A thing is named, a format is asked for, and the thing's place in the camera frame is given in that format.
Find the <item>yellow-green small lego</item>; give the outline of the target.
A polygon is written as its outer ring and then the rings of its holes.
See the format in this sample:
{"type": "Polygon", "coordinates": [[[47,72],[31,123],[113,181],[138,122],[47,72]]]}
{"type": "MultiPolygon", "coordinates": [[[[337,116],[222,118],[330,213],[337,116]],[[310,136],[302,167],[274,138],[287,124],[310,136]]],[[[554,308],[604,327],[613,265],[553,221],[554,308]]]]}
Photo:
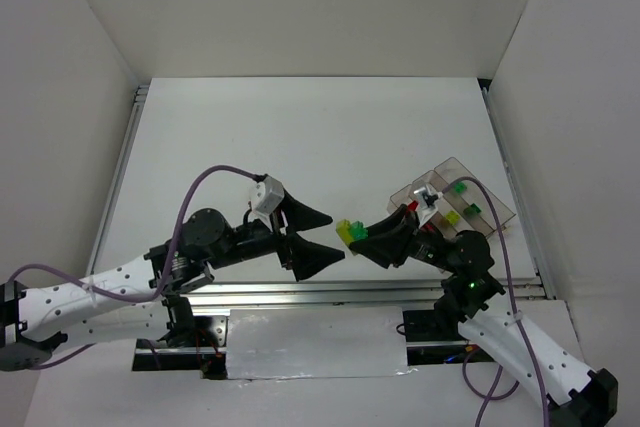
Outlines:
{"type": "Polygon", "coordinates": [[[451,210],[444,215],[444,219],[447,221],[449,225],[455,226],[461,220],[461,217],[458,215],[457,212],[451,210]]]}

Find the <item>yellow-green long lego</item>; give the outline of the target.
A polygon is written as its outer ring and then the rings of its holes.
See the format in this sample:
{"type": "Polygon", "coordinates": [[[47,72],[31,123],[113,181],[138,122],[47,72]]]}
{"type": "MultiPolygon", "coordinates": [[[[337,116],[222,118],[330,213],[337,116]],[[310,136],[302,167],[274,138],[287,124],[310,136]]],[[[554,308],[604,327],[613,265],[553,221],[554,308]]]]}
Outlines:
{"type": "Polygon", "coordinates": [[[349,247],[350,244],[354,241],[354,238],[351,234],[351,223],[347,219],[340,220],[336,223],[335,231],[341,241],[349,247]]]}

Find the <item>small green square lego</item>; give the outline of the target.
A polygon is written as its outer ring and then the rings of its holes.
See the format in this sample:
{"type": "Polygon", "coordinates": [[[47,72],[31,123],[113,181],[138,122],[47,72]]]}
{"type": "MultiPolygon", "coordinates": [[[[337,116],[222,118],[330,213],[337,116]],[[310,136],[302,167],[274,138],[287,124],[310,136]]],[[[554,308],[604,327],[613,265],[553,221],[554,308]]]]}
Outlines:
{"type": "Polygon", "coordinates": [[[464,215],[467,216],[467,217],[478,216],[481,212],[482,212],[482,210],[475,203],[472,203],[472,204],[468,205],[463,210],[464,215]]]}

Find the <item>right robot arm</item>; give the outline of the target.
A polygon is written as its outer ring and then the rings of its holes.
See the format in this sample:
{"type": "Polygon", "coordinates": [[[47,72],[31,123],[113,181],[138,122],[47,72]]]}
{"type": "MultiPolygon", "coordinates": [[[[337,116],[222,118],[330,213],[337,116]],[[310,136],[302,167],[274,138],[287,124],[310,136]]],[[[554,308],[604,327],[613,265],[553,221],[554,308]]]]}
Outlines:
{"type": "Polygon", "coordinates": [[[386,219],[336,228],[347,247],[383,267],[413,259],[448,276],[434,305],[439,326],[477,345],[526,390],[551,426],[604,426],[616,414],[618,381],[572,356],[517,308],[490,273],[485,236],[463,230],[447,238],[418,213],[401,205],[386,219]]]}

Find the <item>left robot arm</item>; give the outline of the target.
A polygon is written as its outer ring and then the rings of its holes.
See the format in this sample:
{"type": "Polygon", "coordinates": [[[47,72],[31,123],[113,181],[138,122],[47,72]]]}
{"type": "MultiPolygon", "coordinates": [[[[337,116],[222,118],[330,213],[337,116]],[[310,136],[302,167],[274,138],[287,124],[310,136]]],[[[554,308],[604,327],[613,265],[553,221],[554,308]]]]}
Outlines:
{"type": "Polygon", "coordinates": [[[182,223],[177,239],[95,276],[46,288],[11,278],[1,286],[1,368],[40,370],[58,353],[120,339],[190,342],[200,322],[186,296],[212,284],[215,270],[276,255],[296,280],[308,280],[345,257],[301,235],[331,222],[290,195],[268,217],[236,227],[204,208],[182,223]]]}

